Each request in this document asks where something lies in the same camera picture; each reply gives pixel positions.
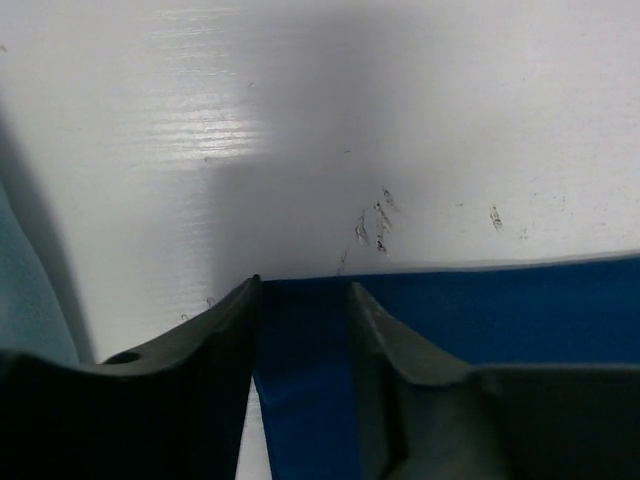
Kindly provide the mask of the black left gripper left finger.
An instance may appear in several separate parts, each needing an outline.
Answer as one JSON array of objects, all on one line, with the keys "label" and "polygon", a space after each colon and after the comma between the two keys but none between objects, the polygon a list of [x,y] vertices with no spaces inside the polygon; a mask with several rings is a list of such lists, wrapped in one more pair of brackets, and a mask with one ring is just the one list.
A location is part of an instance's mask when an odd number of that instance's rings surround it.
[{"label": "black left gripper left finger", "polygon": [[263,289],[219,303],[106,362],[1,354],[5,479],[232,479]]}]

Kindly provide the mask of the dark blue t shirt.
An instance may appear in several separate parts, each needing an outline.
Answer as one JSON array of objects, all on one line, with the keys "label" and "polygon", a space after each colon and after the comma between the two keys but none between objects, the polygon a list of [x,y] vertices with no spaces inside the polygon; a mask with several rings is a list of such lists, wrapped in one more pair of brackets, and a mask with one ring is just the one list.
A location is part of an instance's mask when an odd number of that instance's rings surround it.
[{"label": "dark blue t shirt", "polygon": [[[276,479],[357,479],[346,277],[268,281],[257,365]],[[639,360],[635,258],[362,278],[382,306],[472,363]]]}]

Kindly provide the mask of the pale teal t shirt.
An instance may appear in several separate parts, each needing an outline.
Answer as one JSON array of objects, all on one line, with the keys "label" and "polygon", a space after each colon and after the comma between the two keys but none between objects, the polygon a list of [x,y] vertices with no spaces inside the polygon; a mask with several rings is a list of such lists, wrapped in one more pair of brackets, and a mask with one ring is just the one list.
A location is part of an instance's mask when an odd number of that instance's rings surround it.
[{"label": "pale teal t shirt", "polygon": [[51,282],[1,194],[1,348],[75,366],[77,350]]}]

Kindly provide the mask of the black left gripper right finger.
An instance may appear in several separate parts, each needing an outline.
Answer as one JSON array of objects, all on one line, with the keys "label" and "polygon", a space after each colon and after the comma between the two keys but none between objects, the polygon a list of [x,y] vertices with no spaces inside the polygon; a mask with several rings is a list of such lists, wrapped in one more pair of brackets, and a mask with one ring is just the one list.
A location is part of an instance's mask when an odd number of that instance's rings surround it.
[{"label": "black left gripper right finger", "polygon": [[468,363],[360,283],[348,338],[366,479],[635,479],[639,369]]}]

